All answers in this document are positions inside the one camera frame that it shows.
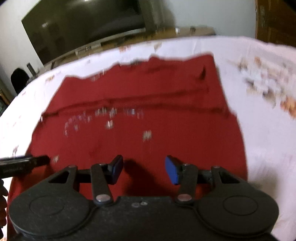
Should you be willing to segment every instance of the bed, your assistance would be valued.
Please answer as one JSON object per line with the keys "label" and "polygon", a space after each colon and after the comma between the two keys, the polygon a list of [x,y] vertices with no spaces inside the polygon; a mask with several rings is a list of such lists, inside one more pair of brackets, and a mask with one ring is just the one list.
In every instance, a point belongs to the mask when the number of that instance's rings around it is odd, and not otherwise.
{"label": "bed", "polygon": [[[187,59],[212,53],[228,106],[243,135],[248,181],[271,195],[280,215],[272,234],[296,238],[296,49],[245,37],[144,42],[59,66],[30,83],[0,118],[0,158],[21,156],[65,76],[81,78],[151,56]],[[8,189],[11,179],[4,180]]]}

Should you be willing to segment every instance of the flat screen tv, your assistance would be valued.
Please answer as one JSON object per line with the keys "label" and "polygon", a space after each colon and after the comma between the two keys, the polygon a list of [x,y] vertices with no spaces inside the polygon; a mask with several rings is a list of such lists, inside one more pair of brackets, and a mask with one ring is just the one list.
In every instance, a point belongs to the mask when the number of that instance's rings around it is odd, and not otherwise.
{"label": "flat screen tv", "polygon": [[22,24],[46,64],[81,46],[117,34],[153,30],[149,0],[41,0]]}

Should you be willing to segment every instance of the wooden door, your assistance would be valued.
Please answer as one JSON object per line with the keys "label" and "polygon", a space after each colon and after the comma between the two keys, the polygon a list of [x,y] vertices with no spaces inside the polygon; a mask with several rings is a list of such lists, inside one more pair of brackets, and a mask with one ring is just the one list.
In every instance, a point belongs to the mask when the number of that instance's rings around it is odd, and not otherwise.
{"label": "wooden door", "polygon": [[296,47],[296,11],[283,0],[256,0],[256,38]]}

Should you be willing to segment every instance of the red shirt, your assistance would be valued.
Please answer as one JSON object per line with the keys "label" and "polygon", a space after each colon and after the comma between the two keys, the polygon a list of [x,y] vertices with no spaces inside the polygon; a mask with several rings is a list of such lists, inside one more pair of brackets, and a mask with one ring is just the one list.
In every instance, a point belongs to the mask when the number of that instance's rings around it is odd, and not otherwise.
{"label": "red shirt", "polygon": [[[28,152],[52,161],[14,178],[8,203],[68,165],[88,169],[118,154],[125,166],[117,184],[110,186],[114,199],[175,196],[178,187],[164,167],[167,155],[200,169],[219,165],[247,178],[240,129],[211,55],[186,61],[152,57],[138,65],[116,65],[104,75],[68,77],[42,119]],[[90,184],[82,184],[80,192],[92,199]],[[8,237],[12,234],[9,222]]]}

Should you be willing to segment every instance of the wall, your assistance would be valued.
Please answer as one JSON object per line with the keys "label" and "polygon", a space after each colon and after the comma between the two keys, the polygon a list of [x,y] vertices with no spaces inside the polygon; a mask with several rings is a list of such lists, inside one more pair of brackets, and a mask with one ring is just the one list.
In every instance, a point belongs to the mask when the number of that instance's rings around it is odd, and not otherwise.
{"label": "wall", "polygon": [[[43,65],[21,20],[40,0],[7,0],[0,6],[0,78],[12,88],[10,76],[26,64],[35,70]],[[255,36],[254,0],[163,0],[170,25],[208,25],[219,35]]]}

